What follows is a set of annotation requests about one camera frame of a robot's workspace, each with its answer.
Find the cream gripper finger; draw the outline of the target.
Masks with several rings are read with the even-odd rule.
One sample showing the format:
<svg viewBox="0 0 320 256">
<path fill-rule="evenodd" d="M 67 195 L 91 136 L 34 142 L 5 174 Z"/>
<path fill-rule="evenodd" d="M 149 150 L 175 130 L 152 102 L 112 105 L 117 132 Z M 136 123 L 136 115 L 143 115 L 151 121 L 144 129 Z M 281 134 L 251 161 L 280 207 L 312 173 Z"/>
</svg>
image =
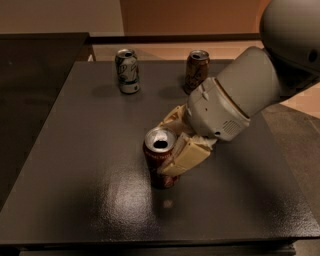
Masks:
<svg viewBox="0 0 320 256">
<path fill-rule="evenodd" d="M 171 177 L 179 176 L 206 160 L 216 144 L 216 139 L 189 136 L 182 133 L 171 155 L 157 169 L 157 173 Z"/>
<path fill-rule="evenodd" d="M 191 134 L 192 129 L 187 123 L 185 113 L 186 105 L 177 106 L 165 116 L 158 126 L 168 128 L 177 135 L 181 133 Z"/>
</svg>

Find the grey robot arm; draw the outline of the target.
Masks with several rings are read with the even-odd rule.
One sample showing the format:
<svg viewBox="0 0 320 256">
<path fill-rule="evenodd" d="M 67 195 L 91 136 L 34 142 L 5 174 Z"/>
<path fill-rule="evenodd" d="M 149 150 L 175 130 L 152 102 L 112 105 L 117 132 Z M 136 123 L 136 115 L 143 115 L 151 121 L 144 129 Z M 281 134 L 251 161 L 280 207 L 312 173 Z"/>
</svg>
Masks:
<svg viewBox="0 0 320 256">
<path fill-rule="evenodd" d="M 319 82 L 320 0 L 271 0 L 260 21 L 262 48 L 250 47 L 191 92 L 160 123 L 177 142 L 157 172 L 178 176 L 230 141 L 265 108 Z"/>
</svg>

